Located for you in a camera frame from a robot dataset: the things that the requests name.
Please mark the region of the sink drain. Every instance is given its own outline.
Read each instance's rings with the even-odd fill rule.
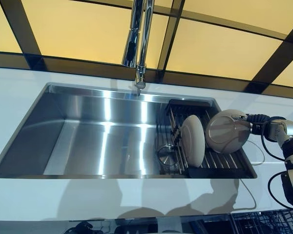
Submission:
[[[174,168],[178,166],[178,161],[173,145],[165,144],[160,146],[156,154],[160,163],[165,167]]]

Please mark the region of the dark frame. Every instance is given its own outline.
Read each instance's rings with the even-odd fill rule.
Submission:
[[[129,0],[74,0],[131,9]],[[169,16],[157,69],[146,70],[146,82],[230,90],[293,98],[293,87],[272,82],[293,61],[293,30],[284,35],[231,20],[184,11],[185,0],[171,8],[155,6],[154,14]],[[134,80],[135,70],[118,64],[44,56],[39,50],[21,0],[0,0],[0,5],[22,53],[0,52],[0,67]],[[167,71],[166,66],[180,19],[194,20],[281,40],[281,45],[251,80]]]

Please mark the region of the stainless steel sink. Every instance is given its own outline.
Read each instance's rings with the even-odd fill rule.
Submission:
[[[169,166],[159,160],[159,149],[173,145],[172,98],[193,99],[48,84],[0,155],[0,178],[187,177],[173,152],[164,153]],[[219,111],[212,98],[195,100],[211,116]]]

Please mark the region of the kitchen counter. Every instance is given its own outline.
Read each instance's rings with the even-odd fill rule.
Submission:
[[[0,153],[48,82],[130,91],[132,81],[0,68]],[[230,91],[147,84],[143,93],[215,98],[222,110],[283,116],[293,121],[293,99]],[[265,154],[259,136],[243,149],[256,179],[1,179],[0,220],[82,220],[96,218],[201,215],[281,209],[269,195],[269,178],[285,170]],[[277,156],[276,143],[267,142]],[[272,192],[286,203],[281,179]]]

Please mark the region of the wire basket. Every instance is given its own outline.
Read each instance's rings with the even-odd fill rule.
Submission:
[[[250,212],[232,217],[236,231],[241,234],[293,234],[293,211]]]
[[[207,101],[171,99],[166,107],[171,125],[171,142],[176,153],[176,165],[179,173],[190,178],[256,178],[257,175],[251,163],[240,149],[231,154],[219,154],[205,142],[205,155],[202,165],[188,165],[185,150],[181,143],[181,126],[190,115],[196,115],[205,131],[208,122],[220,109]]]

